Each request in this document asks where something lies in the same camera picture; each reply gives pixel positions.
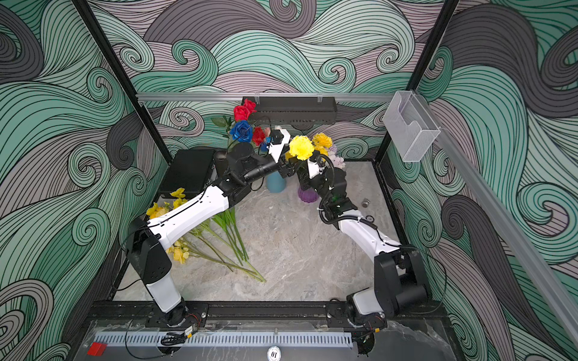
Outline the teal ceramic vase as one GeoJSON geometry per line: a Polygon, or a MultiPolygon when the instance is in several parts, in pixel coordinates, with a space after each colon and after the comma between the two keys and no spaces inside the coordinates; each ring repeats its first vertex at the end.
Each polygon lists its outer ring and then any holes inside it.
{"type": "Polygon", "coordinates": [[[286,188],[286,180],[278,172],[266,176],[265,181],[266,187],[271,193],[281,193],[286,188]]]}

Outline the purple glass vase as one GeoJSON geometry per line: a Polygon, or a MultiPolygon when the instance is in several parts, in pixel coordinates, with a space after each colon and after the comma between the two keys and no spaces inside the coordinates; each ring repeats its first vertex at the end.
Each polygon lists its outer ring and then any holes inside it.
{"type": "Polygon", "coordinates": [[[297,195],[302,202],[305,202],[308,204],[315,203],[319,199],[319,194],[312,187],[310,187],[306,190],[299,187],[297,190],[297,195]]]}

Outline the black cylindrical vase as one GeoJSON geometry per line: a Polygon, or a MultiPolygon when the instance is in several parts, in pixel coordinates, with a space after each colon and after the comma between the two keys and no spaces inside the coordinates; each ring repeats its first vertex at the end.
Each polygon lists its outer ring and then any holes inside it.
{"type": "Polygon", "coordinates": [[[229,162],[226,150],[218,150],[214,153],[215,171],[218,178],[227,177],[229,174],[229,162]]]}

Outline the single yellow tulip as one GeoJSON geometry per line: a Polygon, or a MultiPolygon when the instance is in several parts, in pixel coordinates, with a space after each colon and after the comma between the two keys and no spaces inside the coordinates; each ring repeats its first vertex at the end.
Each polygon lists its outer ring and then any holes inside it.
{"type": "Polygon", "coordinates": [[[237,243],[238,248],[242,254],[242,259],[244,261],[248,261],[249,260],[248,253],[246,251],[244,242],[242,240],[242,237],[240,235],[240,232],[239,232],[239,229],[237,226],[237,222],[236,222],[235,208],[230,208],[227,210],[227,217],[228,217],[229,226],[230,226],[232,233],[233,233],[233,237],[236,239],[236,243],[237,243]]]}

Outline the yellow flower bunch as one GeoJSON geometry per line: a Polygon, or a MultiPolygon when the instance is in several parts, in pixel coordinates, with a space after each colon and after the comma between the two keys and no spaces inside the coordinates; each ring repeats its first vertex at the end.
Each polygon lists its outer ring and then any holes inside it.
{"type": "Polygon", "coordinates": [[[184,265],[193,260],[205,260],[224,266],[230,272],[244,273],[254,280],[265,283],[266,278],[248,262],[239,262],[227,237],[222,236],[211,226],[200,226],[180,237],[166,250],[170,259],[184,265]]]}

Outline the pale yellow blossom spray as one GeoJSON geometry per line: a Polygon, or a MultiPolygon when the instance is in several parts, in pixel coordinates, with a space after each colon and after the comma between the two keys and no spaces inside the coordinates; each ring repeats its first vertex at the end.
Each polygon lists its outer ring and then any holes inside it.
{"type": "Polygon", "coordinates": [[[146,215],[150,220],[152,220],[164,216],[170,211],[171,208],[169,207],[168,203],[165,203],[164,206],[154,203],[153,206],[146,211],[146,215]]]}

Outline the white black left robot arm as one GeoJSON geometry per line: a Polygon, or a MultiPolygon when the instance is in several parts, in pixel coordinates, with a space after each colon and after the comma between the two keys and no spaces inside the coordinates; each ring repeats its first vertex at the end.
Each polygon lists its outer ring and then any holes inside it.
{"type": "Polygon", "coordinates": [[[182,324],[188,310],[170,275],[172,261],[166,250],[204,221],[240,203],[253,182],[284,166],[289,144],[271,144],[260,156],[248,144],[237,144],[227,154],[227,171],[194,199],[151,221],[134,221],[126,241],[126,255],[169,326],[182,324]]]}

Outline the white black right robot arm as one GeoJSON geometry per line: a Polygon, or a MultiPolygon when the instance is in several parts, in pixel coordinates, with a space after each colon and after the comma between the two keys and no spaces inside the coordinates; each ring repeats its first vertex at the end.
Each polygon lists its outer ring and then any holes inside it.
{"type": "Polygon", "coordinates": [[[390,239],[369,221],[347,196],[346,173],[340,168],[297,172],[302,190],[320,197],[319,216],[324,224],[349,236],[373,261],[373,286],[347,296],[349,317],[394,317],[429,298],[429,283],[419,251],[390,239]]]}

